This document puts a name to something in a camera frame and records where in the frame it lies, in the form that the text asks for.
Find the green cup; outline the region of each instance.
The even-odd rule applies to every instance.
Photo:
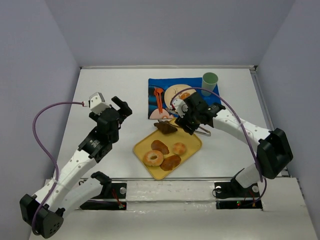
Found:
[[[216,85],[218,83],[218,76],[212,72],[207,72],[202,76],[202,84],[201,87],[203,89],[209,90],[213,92],[215,89]],[[210,96],[211,93],[208,91],[201,91],[202,95],[207,97]]]

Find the food item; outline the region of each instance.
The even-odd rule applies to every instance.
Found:
[[[171,171],[174,169],[176,166],[178,166],[181,163],[181,157],[177,155],[169,156],[166,157],[162,164],[160,165],[160,168],[163,171]]]
[[[161,122],[155,122],[153,125],[159,129],[159,131],[163,134],[172,134],[178,131],[178,129],[174,126],[171,126],[168,124],[169,121],[161,121]]]
[[[144,155],[142,161],[149,167],[158,167],[164,161],[164,155],[160,151],[151,150]]]
[[[190,96],[190,93],[184,92],[184,93],[182,93],[181,95],[179,95],[179,98],[180,98],[181,100],[184,100],[184,99],[186,99],[186,98],[189,97],[189,96]]]
[[[187,147],[182,142],[177,142],[177,143],[173,144],[172,150],[173,150],[174,154],[182,155],[182,154],[185,154],[185,152],[187,151]]]
[[[158,151],[160,151],[163,155],[169,154],[169,149],[168,149],[168,147],[167,147],[162,141],[159,141],[159,140],[154,140],[154,141],[151,143],[151,149],[152,149],[152,150],[158,150]]]

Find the gray wall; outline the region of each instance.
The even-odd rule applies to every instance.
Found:
[[[297,0],[258,67],[272,121],[286,131],[320,238],[320,1]]]
[[[43,107],[72,100],[79,68],[43,0],[0,1],[0,239],[29,239],[19,200],[43,186],[53,165],[36,144],[32,121]],[[58,155],[69,107],[39,119]]]
[[[257,65],[294,0],[46,0],[80,66]]]

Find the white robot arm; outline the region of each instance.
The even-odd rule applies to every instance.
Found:
[[[74,188],[78,180],[111,151],[112,144],[119,140],[122,122],[132,114],[126,102],[116,96],[111,100],[120,109],[116,110],[107,104],[99,92],[90,96],[89,101],[83,102],[84,107],[90,108],[89,117],[97,123],[97,126],[59,171],[58,181],[53,178],[36,193],[25,194],[20,200],[22,219],[31,226],[35,218],[35,230],[45,239],[57,232],[71,211],[88,199],[100,194],[106,195],[111,188],[111,179],[102,172],[93,173],[84,184]],[[50,196],[41,206],[40,203],[50,192]]]
[[[276,128],[271,131],[240,118],[243,128],[233,113],[219,103],[209,106],[198,92],[184,100],[175,99],[169,111],[175,111],[171,113],[178,114],[179,117],[175,123],[189,134],[193,134],[200,124],[205,124],[250,144],[256,152],[256,164],[259,164],[264,178],[274,179],[293,159],[283,130]],[[228,191],[240,192],[257,183],[261,176],[256,164],[238,172],[230,181],[231,186]]]

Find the food tray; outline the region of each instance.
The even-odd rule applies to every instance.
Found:
[[[171,119],[170,123],[173,125],[176,125],[175,120],[176,120],[175,118]],[[138,157],[138,159],[141,161],[143,166],[149,171],[149,173],[156,180],[161,180],[161,179],[165,178],[168,174],[170,174],[175,169],[177,169],[181,164],[183,164],[188,158],[190,158],[193,154],[195,154],[202,147],[201,140],[195,134],[190,135],[190,134],[186,133],[182,128],[179,128],[179,127],[177,129],[178,129],[178,131],[171,133],[171,134],[167,134],[167,135],[164,135],[159,130],[156,130],[153,133],[151,133],[149,136],[147,136],[146,138],[144,138],[143,140],[138,142],[133,148],[134,154]],[[180,143],[185,144],[186,152],[185,152],[185,154],[180,156],[181,163],[176,168],[174,168],[171,171],[164,171],[159,166],[156,166],[156,167],[146,166],[143,163],[143,158],[144,158],[145,154],[148,151],[152,150],[151,143],[154,140],[159,140],[159,141],[163,142],[169,148],[170,153],[167,155],[164,155],[165,158],[170,157],[172,155],[175,155],[172,150],[173,145],[175,143],[180,142]]]

